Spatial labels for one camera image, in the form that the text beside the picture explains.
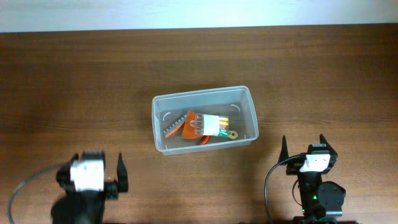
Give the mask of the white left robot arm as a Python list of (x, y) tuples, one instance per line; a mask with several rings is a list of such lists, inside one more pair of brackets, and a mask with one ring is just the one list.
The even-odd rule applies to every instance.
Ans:
[(127, 169), (118, 155), (117, 179), (104, 179), (106, 158), (103, 151), (75, 154), (56, 173), (65, 196), (52, 206), (53, 223), (102, 223), (107, 200), (117, 200), (129, 191)]

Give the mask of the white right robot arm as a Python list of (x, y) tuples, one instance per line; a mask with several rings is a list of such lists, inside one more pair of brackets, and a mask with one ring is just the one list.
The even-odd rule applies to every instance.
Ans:
[(292, 223), (336, 223), (343, 215), (346, 190), (335, 182), (322, 180), (337, 158), (338, 153), (322, 134), (318, 144), (309, 145), (307, 152), (295, 156), (289, 156), (286, 138), (282, 138), (278, 163), (286, 166), (287, 175), (297, 177), (302, 208), (302, 216), (294, 217)]

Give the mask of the clear plastic container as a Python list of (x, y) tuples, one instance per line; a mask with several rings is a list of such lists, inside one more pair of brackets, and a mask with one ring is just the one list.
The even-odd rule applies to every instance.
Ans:
[[(184, 139), (182, 126), (171, 137), (165, 138), (163, 131), (189, 111), (227, 116), (230, 129), (237, 131), (238, 137), (229, 139), (211, 136), (206, 144), (200, 145), (203, 137)], [(152, 100), (152, 127), (155, 147), (165, 156), (245, 146), (259, 136), (254, 102), (246, 86), (156, 96)]]

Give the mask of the orange handled pliers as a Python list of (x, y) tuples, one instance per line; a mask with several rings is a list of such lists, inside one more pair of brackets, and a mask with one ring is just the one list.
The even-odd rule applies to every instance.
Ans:
[(206, 144), (209, 139), (210, 139), (210, 136), (204, 136), (203, 139), (202, 139), (202, 142), (200, 143), (200, 145)]

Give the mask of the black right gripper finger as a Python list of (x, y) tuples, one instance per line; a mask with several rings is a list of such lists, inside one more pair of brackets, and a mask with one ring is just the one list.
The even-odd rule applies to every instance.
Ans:
[(337, 156), (338, 153), (331, 147), (331, 145), (328, 143), (326, 138), (324, 137), (323, 134), (320, 134), (320, 143), (324, 144), (326, 148), (328, 149), (329, 153), (331, 156)]
[(289, 158), (289, 152), (288, 152), (288, 148), (287, 148), (287, 140), (286, 137), (283, 136), (282, 137), (282, 146), (281, 146), (281, 150), (280, 150), (280, 154), (279, 154), (279, 160), (278, 163), (281, 164), (286, 164), (286, 160)]

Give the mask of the orange socket bit rail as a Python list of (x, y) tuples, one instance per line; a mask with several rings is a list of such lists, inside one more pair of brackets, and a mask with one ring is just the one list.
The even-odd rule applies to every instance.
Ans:
[(171, 135), (173, 135), (175, 132), (177, 132), (185, 124), (186, 118), (187, 118), (187, 115), (185, 114), (184, 116), (182, 116), (181, 118), (176, 120), (176, 122), (172, 123), (168, 128), (166, 128), (163, 131), (164, 137), (169, 138), (169, 137), (171, 137)]

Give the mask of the orange scraper with wooden handle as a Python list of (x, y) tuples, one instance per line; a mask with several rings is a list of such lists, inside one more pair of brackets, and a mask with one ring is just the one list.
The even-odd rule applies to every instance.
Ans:
[[(201, 113), (195, 113), (192, 111), (189, 111), (187, 113), (187, 118), (185, 120), (185, 124), (183, 125), (183, 132), (182, 132), (182, 137), (184, 139), (197, 139), (203, 137), (200, 134), (195, 134), (193, 127), (190, 126), (190, 121), (192, 121), (195, 117), (196, 114), (201, 114)], [(229, 128), (229, 135), (227, 138), (229, 139), (236, 139), (238, 137), (237, 131), (231, 130)]]

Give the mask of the clear case of coloured bits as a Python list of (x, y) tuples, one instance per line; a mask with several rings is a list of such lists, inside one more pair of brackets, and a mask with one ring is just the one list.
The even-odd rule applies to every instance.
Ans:
[(227, 138), (229, 135), (229, 118), (212, 114), (196, 114), (190, 121), (195, 134)]

